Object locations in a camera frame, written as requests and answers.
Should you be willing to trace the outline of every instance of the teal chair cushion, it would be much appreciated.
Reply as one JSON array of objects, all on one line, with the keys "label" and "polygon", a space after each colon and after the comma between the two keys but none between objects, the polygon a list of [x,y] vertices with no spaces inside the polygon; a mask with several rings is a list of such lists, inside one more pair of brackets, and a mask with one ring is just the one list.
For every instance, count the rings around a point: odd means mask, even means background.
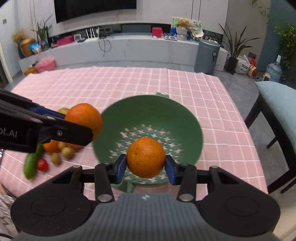
[{"label": "teal chair cushion", "polygon": [[255,84],[286,132],[296,153],[296,90],[272,81]]}]

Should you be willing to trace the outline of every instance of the pink box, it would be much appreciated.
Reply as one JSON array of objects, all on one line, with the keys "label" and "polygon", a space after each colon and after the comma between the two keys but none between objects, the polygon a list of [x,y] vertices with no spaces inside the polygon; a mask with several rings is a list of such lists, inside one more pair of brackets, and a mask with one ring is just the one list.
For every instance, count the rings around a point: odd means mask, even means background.
[{"label": "pink box", "polygon": [[55,58],[44,58],[35,67],[38,73],[53,70],[56,68]]},{"label": "pink box", "polygon": [[65,38],[59,39],[57,41],[57,45],[61,46],[61,45],[65,45],[65,44],[70,44],[72,42],[74,42],[74,37],[71,35],[71,36],[67,36]]}]

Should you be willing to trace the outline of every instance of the mandarin orange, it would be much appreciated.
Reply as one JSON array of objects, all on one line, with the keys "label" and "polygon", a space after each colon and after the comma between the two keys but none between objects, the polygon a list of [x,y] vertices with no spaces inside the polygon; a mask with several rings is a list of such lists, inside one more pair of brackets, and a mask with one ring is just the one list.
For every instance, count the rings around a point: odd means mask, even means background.
[{"label": "mandarin orange", "polygon": [[76,144],[71,144],[71,143],[67,143],[67,146],[68,146],[68,147],[71,147],[71,148],[73,148],[73,149],[80,149],[80,148],[83,147],[83,146],[76,145]]},{"label": "mandarin orange", "polygon": [[98,137],[102,128],[100,112],[88,103],[73,106],[66,114],[64,120],[90,128],[94,135],[92,140]]},{"label": "mandarin orange", "polygon": [[59,141],[51,140],[49,143],[42,144],[42,146],[48,153],[59,152]]},{"label": "mandarin orange", "polygon": [[165,151],[158,141],[142,137],[130,145],[126,160],[133,174],[141,178],[151,178],[162,171],[165,164]]}]

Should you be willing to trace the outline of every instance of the potted plant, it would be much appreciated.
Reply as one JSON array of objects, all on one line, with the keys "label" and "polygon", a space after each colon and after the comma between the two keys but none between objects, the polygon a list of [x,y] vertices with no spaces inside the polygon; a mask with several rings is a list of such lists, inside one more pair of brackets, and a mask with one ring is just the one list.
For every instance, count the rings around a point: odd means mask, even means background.
[{"label": "potted plant", "polygon": [[247,28],[247,26],[246,26],[244,28],[244,30],[242,31],[242,33],[240,34],[239,39],[237,38],[237,32],[235,33],[235,40],[233,41],[233,38],[232,38],[232,35],[231,35],[228,25],[226,24],[226,28],[227,28],[229,34],[226,33],[225,29],[221,26],[221,24],[219,24],[219,25],[223,29],[223,32],[228,39],[228,43],[226,43],[224,41],[223,41],[223,43],[225,43],[227,45],[227,47],[229,48],[229,51],[230,51],[230,58],[229,58],[228,65],[226,67],[226,71],[231,74],[234,74],[235,68],[236,68],[237,62],[238,62],[237,58],[238,58],[239,54],[241,53],[241,51],[245,48],[252,48],[252,46],[247,46],[246,43],[251,40],[255,40],[255,39],[259,39],[259,38],[242,40],[242,36]]},{"label": "potted plant", "polygon": [[43,26],[41,26],[41,24],[37,23],[37,30],[32,29],[32,31],[36,32],[39,35],[40,45],[41,45],[41,48],[43,51],[48,49],[48,41],[47,41],[48,36],[47,35],[48,35],[48,30],[51,27],[51,26],[47,27],[46,22],[43,21]]},{"label": "potted plant", "polygon": [[290,79],[296,67],[296,25],[277,24],[274,31],[281,36],[279,55],[282,56],[282,77],[283,80]]},{"label": "potted plant", "polygon": [[23,55],[22,51],[21,51],[21,47],[20,44],[23,40],[27,39],[27,36],[25,34],[25,31],[21,28],[21,29],[17,29],[12,35],[11,35],[11,39],[13,42],[15,42],[17,44],[17,50],[19,53],[19,57],[25,58],[25,56]]}]

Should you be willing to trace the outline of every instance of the red box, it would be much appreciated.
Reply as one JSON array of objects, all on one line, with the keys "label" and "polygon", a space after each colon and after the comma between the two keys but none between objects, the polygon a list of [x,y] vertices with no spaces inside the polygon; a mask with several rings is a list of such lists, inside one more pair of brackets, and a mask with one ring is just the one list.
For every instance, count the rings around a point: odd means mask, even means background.
[{"label": "red box", "polygon": [[71,35],[71,36],[67,36],[65,38],[59,39],[57,41],[57,45],[61,46],[61,45],[69,44],[72,42],[74,42],[74,37]]},{"label": "red box", "polygon": [[157,38],[161,38],[163,34],[163,29],[161,27],[153,27],[152,28],[152,36],[156,36]]}]

